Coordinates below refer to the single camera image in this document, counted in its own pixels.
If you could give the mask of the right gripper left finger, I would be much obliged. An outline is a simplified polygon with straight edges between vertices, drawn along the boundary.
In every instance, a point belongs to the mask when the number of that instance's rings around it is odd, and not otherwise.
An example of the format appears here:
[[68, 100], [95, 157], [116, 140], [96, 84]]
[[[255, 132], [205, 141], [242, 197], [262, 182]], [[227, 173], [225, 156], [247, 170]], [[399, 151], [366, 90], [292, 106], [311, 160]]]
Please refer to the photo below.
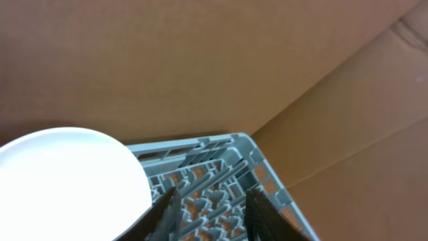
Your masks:
[[116, 240], [177, 241], [181, 222], [181, 194], [177, 188], [172, 187]]

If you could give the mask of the white bowl with crumbs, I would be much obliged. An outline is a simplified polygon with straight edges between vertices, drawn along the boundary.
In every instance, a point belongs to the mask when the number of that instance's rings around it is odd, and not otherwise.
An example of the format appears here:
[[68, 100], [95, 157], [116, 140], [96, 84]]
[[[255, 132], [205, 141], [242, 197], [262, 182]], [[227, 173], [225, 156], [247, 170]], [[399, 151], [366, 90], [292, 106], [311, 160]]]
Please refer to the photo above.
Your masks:
[[104, 133], [45, 129], [1, 147], [2, 240], [115, 240], [151, 205], [142, 165]]

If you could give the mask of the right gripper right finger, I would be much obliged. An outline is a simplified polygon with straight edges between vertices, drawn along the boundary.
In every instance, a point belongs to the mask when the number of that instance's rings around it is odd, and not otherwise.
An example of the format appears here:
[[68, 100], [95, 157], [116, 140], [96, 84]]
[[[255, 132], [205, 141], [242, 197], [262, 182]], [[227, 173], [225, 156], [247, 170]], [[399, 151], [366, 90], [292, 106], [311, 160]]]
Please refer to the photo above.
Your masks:
[[309, 241], [256, 188], [246, 191], [244, 224], [249, 241]]

